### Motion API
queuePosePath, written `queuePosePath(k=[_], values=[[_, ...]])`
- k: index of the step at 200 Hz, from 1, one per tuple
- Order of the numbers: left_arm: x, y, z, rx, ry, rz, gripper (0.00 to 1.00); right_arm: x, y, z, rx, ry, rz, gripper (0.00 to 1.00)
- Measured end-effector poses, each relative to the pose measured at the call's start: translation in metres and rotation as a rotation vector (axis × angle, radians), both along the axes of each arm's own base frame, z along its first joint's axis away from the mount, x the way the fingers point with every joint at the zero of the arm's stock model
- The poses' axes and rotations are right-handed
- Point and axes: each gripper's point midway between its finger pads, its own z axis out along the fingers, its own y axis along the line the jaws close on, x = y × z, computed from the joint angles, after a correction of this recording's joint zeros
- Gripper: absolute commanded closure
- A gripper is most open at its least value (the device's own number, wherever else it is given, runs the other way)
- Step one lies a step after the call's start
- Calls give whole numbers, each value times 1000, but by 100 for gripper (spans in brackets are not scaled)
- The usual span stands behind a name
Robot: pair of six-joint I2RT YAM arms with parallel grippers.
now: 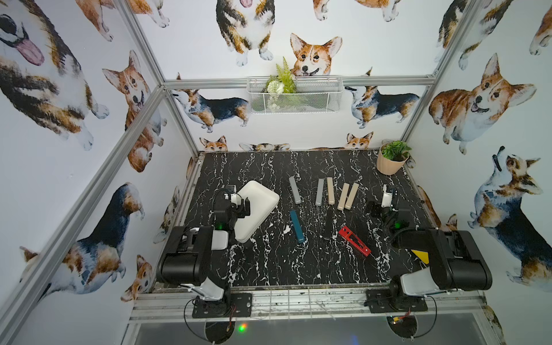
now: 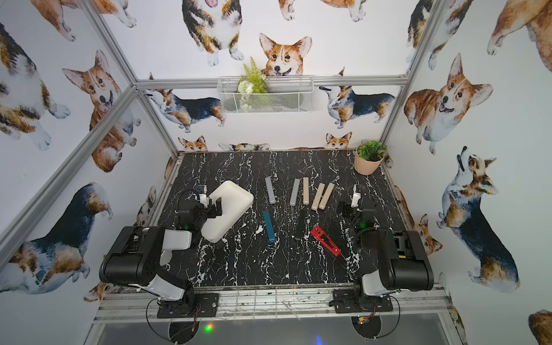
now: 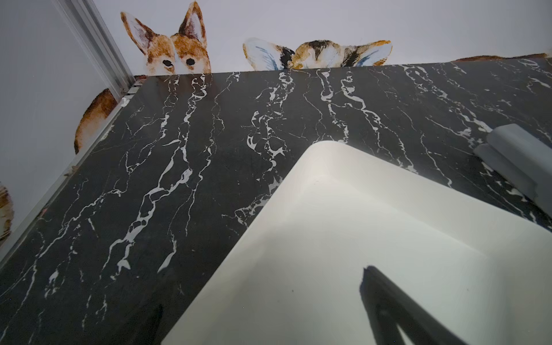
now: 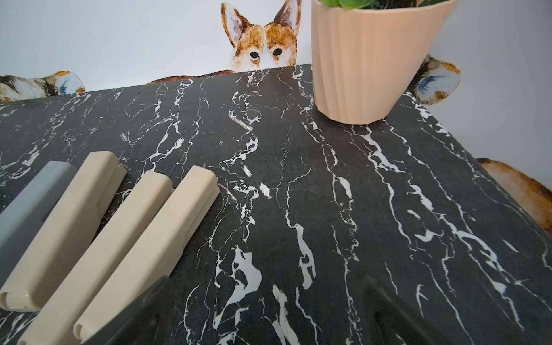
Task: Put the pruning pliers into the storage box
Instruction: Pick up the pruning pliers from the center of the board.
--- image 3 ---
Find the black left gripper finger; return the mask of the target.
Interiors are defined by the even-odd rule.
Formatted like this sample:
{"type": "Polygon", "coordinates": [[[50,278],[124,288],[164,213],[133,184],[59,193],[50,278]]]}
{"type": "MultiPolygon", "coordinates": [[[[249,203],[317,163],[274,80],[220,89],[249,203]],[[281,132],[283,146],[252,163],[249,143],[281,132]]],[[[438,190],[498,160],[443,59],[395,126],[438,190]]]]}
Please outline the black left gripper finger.
{"type": "Polygon", "coordinates": [[[365,267],[359,287],[377,344],[463,344],[375,266],[365,267]]]}

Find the white plastic storage box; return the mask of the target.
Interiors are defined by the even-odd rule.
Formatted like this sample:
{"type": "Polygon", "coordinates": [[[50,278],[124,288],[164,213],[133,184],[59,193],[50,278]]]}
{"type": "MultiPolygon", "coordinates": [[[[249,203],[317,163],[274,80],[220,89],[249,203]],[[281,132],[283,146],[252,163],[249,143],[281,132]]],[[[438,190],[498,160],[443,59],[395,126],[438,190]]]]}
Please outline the white plastic storage box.
{"type": "Polygon", "coordinates": [[[165,344],[373,344],[376,267],[468,344],[551,343],[551,233],[337,142],[310,146],[165,344]]]}

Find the light grey pruning pliers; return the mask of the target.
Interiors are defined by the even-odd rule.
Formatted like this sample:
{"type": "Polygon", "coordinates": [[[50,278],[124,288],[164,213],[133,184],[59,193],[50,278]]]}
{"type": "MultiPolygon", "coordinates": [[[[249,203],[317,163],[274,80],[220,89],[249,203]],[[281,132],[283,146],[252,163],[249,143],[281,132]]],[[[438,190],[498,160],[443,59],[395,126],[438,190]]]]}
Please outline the light grey pruning pliers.
{"type": "Polygon", "coordinates": [[[474,154],[551,215],[551,148],[516,124],[499,126],[474,154]]]}

